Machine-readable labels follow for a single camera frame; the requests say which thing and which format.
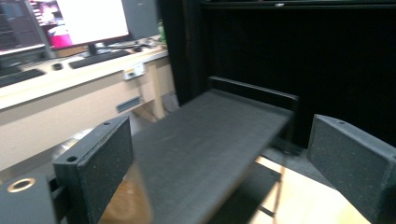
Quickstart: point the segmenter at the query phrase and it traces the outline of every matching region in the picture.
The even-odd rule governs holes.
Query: desk
[[[143,97],[163,117],[161,95],[174,89],[166,56],[156,48],[79,69],[65,62],[52,71],[54,61],[30,67],[47,74],[0,89],[0,170],[119,115],[116,106],[139,95],[136,83],[121,74],[135,63],[146,63],[139,78]]]

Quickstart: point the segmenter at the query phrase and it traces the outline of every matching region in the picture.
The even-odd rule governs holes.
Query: computer monitor
[[[122,0],[129,30],[129,40],[158,35],[160,17],[156,0]]]
[[[128,35],[121,0],[31,0],[35,17],[50,48],[67,49]]]
[[[26,2],[0,0],[0,68],[7,66],[9,57],[44,47]]]

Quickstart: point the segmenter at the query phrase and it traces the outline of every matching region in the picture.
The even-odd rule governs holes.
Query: power outlet
[[[129,80],[132,78],[140,77],[145,75],[145,65],[143,63],[136,63],[133,66],[123,70],[123,79]]]

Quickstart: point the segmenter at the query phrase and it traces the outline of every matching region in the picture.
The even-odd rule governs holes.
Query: desk surface
[[[165,57],[167,54],[167,50],[161,47],[144,49],[139,53],[133,53],[125,57],[96,63],[79,69],[72,69],[68,63],[82,60],[81,57],[71,57],[63,61],[50,60],[36,65],[29,65],[29,67],[25,65],[23,70],[37,68],[46,72],[46,75],[0,88],[0,110],[109,76],[121,71],[122,67],[126,69],[128,68],[126,66],[153,61]],[[53,71],[51,66],[59,61],[62,61],[64,69]]]

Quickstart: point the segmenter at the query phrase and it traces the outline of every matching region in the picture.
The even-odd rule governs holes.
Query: monitor stand
[[[84,58],[90,58],[92,56],[109,53],[109,52],[111,52],[111,49],[99,49],[96,47],[95,44],[89,44],[88,51],[81,53],[80,56]]]

